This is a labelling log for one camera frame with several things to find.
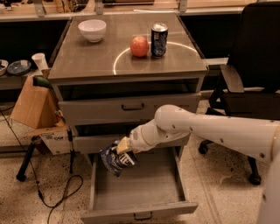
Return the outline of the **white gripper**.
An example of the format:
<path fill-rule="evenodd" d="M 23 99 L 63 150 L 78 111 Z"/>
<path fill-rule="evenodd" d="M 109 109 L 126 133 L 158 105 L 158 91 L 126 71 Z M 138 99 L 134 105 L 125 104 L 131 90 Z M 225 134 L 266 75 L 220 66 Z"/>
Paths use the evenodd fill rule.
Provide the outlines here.
<path fill-rule="evenodd" d="M 131 151 L 148 151 L 151 146 L 144 137 L 144 126 L 139 125 L 129 133 L 129 138 L 124 137 L 116 147 L 118 155 Z"/>

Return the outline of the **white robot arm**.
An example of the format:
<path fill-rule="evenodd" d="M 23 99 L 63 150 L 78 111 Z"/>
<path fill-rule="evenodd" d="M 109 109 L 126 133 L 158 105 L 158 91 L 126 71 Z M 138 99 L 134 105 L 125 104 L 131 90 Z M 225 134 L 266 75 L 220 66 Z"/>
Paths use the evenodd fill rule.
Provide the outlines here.
<path fill-rule="evenodd" d="M 269 163 L 257 224 L 280 224 L 280 122 L 224 115 L 197 115 L 164 105 L 154 118 L 134 128 L 117 152 L 148 151 L 193 133 L 231 150 Z"/>

